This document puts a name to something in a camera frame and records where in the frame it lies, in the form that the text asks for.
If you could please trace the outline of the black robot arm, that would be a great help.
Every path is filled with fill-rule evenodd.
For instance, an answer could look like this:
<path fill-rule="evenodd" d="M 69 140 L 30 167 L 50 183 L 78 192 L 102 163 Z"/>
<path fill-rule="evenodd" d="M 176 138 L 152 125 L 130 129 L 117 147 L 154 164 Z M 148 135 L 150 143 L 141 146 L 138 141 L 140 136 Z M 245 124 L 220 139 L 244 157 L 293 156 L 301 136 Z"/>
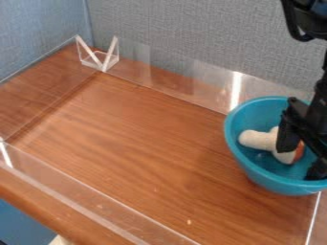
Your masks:
<path fill-rule="evenodd" d="M 300 42 L 327 41 L 327 0 L 280 1 L 291 37 Z M 327 178 L 327 50 L 321 69 L 311 104 L 295 97 L 287 99 L 276 142 L 279 153 L 293 151 L 300 142 L 309 147 L 316 160 L 307 170 L 305 180 Z"/>

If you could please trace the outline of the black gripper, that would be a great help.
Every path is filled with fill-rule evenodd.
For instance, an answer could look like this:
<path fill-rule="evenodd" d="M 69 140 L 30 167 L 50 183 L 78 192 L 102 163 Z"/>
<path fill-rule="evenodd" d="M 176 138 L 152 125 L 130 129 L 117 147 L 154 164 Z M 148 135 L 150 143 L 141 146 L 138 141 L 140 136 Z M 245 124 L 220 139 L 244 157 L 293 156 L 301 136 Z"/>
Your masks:
<path fill-rule="evenodd" d="M 307 170 L 305 180 L 323 180 L 327 178 L 327 78 L 315 84 L 309 104 L 295 97 L 287 99 L 279 125 L 277 152 L 293 151 L 300 142 L 317 156 Z"/>

